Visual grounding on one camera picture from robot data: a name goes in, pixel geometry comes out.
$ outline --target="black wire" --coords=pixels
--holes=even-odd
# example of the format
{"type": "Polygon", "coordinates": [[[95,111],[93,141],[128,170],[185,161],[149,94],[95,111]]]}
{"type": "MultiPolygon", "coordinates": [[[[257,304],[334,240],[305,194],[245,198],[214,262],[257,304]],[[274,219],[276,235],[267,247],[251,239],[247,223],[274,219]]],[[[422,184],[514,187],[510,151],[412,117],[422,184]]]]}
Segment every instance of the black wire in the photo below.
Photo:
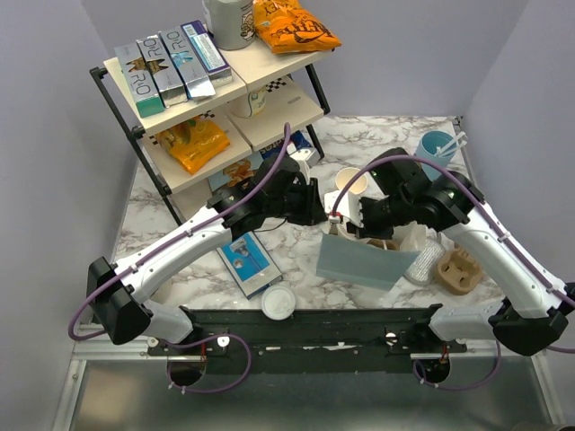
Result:
{"type": "Polygon", "coordinates": [[[263,231],[254,231],[254,233],[262,233],[262,232],[271,232],[271,231],[275,231],[276,229],[279,229],[281,226],[283,226],[285,223],[287,223],[288,220],[286,218],[284,218],[284,221],[281,222],[280,224],[278,224],[276,227],[273,227],[271,229],[264,229],[263,231]]]}

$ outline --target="purple box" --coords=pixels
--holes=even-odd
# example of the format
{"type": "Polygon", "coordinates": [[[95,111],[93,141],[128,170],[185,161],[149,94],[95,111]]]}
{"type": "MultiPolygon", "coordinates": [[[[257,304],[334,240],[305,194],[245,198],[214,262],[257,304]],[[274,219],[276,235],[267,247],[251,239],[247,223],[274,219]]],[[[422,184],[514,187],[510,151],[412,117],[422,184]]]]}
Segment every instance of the purple box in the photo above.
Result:
{"type": "Polygon", "coordinates": [[[232,68],[214,45],[203,24],[200,21],[188,22],[181,29],[188,36],[214,87],[230,84],[234,80],[232,68]]]}

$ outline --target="checkered pattern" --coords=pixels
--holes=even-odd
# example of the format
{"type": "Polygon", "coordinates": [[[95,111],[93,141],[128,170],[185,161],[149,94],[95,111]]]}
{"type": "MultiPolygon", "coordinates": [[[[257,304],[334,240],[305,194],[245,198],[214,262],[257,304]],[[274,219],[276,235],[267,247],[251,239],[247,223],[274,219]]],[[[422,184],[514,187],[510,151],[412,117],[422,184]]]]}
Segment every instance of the checkered pattern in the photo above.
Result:
{"type": "Polygon", "coordinates": [[[212,119],[216,116],[211,110],[204,112],[203,114],[199,114],[198,117],[201,119],[212,119]]]}
{"type": "Polygon", "coordinates": [[[266,85],[266,90],[268,92],[273,92],[274,90],[279,90],[284,85],[288,85],[288,83],[284,80],[284,78],[278,78],[269,84],[266,85]]]}

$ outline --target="shelf leg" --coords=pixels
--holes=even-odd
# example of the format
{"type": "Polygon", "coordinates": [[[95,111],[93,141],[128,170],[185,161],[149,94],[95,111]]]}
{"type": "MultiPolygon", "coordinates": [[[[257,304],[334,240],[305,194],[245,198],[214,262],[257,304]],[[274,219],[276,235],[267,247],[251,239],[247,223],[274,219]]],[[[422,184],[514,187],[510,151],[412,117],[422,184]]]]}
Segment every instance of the shelf leg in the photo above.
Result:
{"type": "Polygon", "coordinates": [[[320,144],[320,140],[317,138],[317,135],[315,134],[314,126],[310,124],[308,126],[305,126],[305,128],[307,128],[307,133],[309,133],[309,137],[312,139],[314,148],[320,154],[320,160],[322,160],[325,157],[325,154],[323,153],[322,144],[320,144]]]}
{"type": "Polygon", "coordinates": [[[320,106],[323,109],[323,114],[329,114],[332,112],[332,109],[330,108],[330,104],[327,102],[327,98],[323,92],[322,83],[320,83],[320,78],[317,77],[314,65],[307,65],[305,70],[307,72],[307,76],[309,76],[309,80],[312,82],[317,100],[320,102],[320,106]]]}
{"type": "Polygon", "coordinates": [[[94,69],[90,70],[90,75],[92,76],[92,79],[98,86],[98,90],[100,90],[100,93],[102,94],[104,100],[106,101],[106,103],[108,103],[108,106],[110,107],[112,114],[114,114],[114,117],[118,121],[119,126],[124,131],[124,134],[126,135],[126,138],[128,139],[130,145],[132,146],[132,149],[136,153],[137,158],[144,166],[144,169],[146,170],[148,176],[150,177],[150,180],[152,180],[152,182],[154,183],[155,188],[162,197],[162,200],[164,201],[165,205],[168,207],[168,210],[170,211],[170,214],[172,215],[173,219],[178,225],[180,225],[182,224],[182,220],[180,220],[175,209],[173,208],[172,202],[170,202],[170,200],[168,199],[168,196],[172,194],[172,191],[168,186],[164,186],[160,181],[160,179],[155,174],[154,169],[152,169],[150,162],[146,159],[146,156],[144,155],[142,148],[138,144],[135,134],[132,133],[128,124],[126,124],[126,121],[122,117],[122,114],[119,112],[116,103],[114,103],[114,100],[111,98],[108,89],[106,88],[104,82],[102,81],[106,74],[108,74],[108,70],[106,70],[105,67],[95,67],[94,69]]]}

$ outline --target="shelf rack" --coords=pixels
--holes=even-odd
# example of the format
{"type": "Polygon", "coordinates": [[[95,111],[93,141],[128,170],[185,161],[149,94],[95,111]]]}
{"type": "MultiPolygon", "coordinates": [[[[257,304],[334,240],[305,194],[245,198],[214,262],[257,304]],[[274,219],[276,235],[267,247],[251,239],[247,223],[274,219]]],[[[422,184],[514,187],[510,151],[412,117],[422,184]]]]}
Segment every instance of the shelf rack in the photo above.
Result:
{"type": "Polygon", "coordinates": [[[182,224],[211,197],[208,185],[210,175],[280,139],[286,121],[294,131],[305,127],[314,147],[323,158],[323,149],[312,123],[328,114],[330,106],[313,63],[330,54],[331,51],[277,55],[261,40],[255,40],[249,47],[237,51],[222,51],[232,67],[232,83],[217,88],[216,95],[211,98],[180,103],[144,119],[138,115],[117,58],[104,61],[104,67],[93,68],[90,75],[173,219],[177,224],[182,224]],[[291,79],[291,73],[303,67],[314,87],[319,105],[291,79]],[[111,76],[136,115],[139,126],[128,126],[104,85],[106,75],[111,76]],[[252,119],[241,119],[226,106],[228,102],[263,85],[267,85],[268,94],[266,107],[260,115],[252,119]],[[190,175],[157,144],[154,135],[198,115],[216,122],[229,137],[230,146],[194,175],[190,175]]]}

